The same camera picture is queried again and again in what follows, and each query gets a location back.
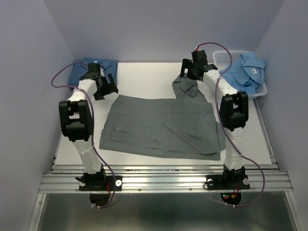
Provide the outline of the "grey long sleeve shirt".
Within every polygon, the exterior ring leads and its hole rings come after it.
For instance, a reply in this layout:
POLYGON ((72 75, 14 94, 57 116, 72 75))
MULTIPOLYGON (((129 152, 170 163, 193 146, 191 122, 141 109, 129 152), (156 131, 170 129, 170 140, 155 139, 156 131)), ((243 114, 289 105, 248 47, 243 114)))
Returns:
POLYGON ((178 77, 172 88, 174 99, 118 96, 99 148, 150 157, 219 160, 225 135, 197 81, 178 77))

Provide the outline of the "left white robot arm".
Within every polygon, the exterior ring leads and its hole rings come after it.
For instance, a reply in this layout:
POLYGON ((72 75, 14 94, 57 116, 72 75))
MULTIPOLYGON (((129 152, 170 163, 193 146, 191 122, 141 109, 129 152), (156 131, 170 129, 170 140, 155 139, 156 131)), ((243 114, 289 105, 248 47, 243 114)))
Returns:
POLYGON ((80 191, 116 190, 115 175, 107 176, 107 165, 99 156, 94 145, 94 110, 91 99, 103 100, 106 95, 118 93, 111 74, 104 75, 99 63, 89 63, 88 70, 74 93, 66 101, 59 102, 62 134, 77 149, 83 164, 83 175, 77 177, 80 191))

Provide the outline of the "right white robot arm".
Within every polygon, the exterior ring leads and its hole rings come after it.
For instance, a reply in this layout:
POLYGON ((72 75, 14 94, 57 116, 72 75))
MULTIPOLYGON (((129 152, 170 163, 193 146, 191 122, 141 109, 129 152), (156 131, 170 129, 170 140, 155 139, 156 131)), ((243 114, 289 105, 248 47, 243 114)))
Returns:
POLYGON ((226 137, 223 172, 207 175, 204 188, 213 191, 249 189, 243 157, 234 147, 241 142, 249 118, 247 93, 239 92, 223 79, 218 68, 208 63, 204 50, 193 51, 191 59, 182 60, 180 77, 202 81, 214 91, 218 120, 226 137))

